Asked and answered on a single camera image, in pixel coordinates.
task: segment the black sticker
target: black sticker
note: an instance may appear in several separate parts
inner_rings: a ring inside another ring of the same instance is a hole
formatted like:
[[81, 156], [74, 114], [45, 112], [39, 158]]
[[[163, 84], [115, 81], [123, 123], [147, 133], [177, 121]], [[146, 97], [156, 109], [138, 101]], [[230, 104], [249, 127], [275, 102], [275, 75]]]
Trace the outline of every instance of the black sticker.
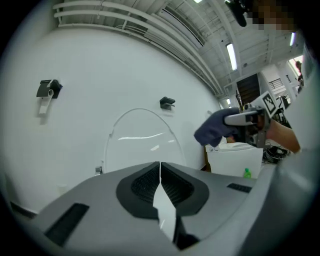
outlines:
[[276, 106], [274, 104], [274, 101], [272, 100], [270, 94], [267, 94], [263, 97], [264, 104], [266, 105], [267, 110], [269, 111], [270, 115], [273, 111], [275, 111]]

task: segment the white wall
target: white wall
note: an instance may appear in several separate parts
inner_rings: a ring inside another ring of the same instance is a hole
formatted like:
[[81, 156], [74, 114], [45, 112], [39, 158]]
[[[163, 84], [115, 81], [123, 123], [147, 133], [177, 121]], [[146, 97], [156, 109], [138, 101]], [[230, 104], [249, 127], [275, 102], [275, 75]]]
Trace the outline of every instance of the white wall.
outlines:
[[[41, 80], [63, 89], [47, 118], [39, 117]], [[164, 97], [176, 100], [167, 113]], [[10, 199], [40, 211], [94, 174], [117, 118], [133, 108], [160, 115], [179, 140], [186, 163], [204, 166], [193, 137], [207, 111], [219, 110], [211, 91], [181, 64], [130, 37], [94, 29], [61, 29], [7, 59], [0, 80], [0, 154], [12, 183]]]
[[267, 66], [261, 72], [263, 73], [268, 83], [280, 78], [280, 75], [278, 73], [278, 68], [274, 64]]

